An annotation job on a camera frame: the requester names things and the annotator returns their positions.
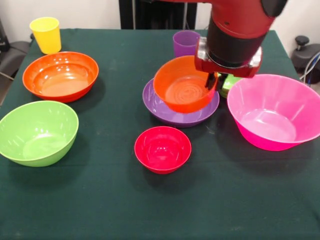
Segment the cup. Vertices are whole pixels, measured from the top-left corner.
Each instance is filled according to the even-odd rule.
[[[191,31],[178,31],[173,35],[173,50],[176,58],[181,56],[195,55],[200,34]]]
[[[30,29],[43,54],[61,50],[59,21],[54,17],[40,17],[30,23]]]

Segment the bowl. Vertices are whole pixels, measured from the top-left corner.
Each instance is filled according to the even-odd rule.
[[[164,64],[155,74],[153,88],[157,96],[174,112],[193,113],[206,107],[215,95],[215,87],[205,85],[208,73],[198,71],[194,56],[181,56]]]
[[[227,104],[243,137],[258,148],[283,151],[320,135],[320,96],[295,79],[243,78],[230,89]]]
[[[146,108],[161,122],[177,128],[189,128],[208,119],[218,108],[219,94],[216,91],[211,102],[203,109],[192,113],[172,111],[155,93],[154,80],[151,79],[144,87],[142,99]]]
[[[73,145],[79,127],[76,112],[57,101],[35,101],[0,121],[0,154],[24,166],[58,162]]]
[[[98,73],[98,64],[88,55],[65,51],[32,62],[22,81],[28,91],[41,99],[69,103],[89,92]]]
[[[140,163],[156,174],[170,174],[180,168],[191,154],[191,142],[180,130],[169,126],[149,128],[134,144]]]

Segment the green cup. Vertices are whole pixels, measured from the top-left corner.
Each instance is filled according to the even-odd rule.
[[[29,167],[49,166],[69,151],[78,128],[76,112],[64,103],[27,103],[0,121],[0,154]]]

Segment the purple bowl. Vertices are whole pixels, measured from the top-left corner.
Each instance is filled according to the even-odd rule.
[[[192,113],[172,111],[155,93],[154,79],[144,87],[142,98],[146,108],[161,122],[178,128],[189,128],[208,119],[218,108],[220,97],[216,91],[212,101],[203,109]]]

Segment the orange bowl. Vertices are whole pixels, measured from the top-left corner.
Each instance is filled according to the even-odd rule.
[[[177,113],[193,113],[207,106],[215,86],[205,85],[208,73],[198,71],[194,56],[181,56],[165,63],[155,74],[153,88],[158,97]]]
[[[84,96],[99,73],[96,61],[79,52],[45,55],[32,62],[22,76],[23,85],[44,100],[69,103]]]

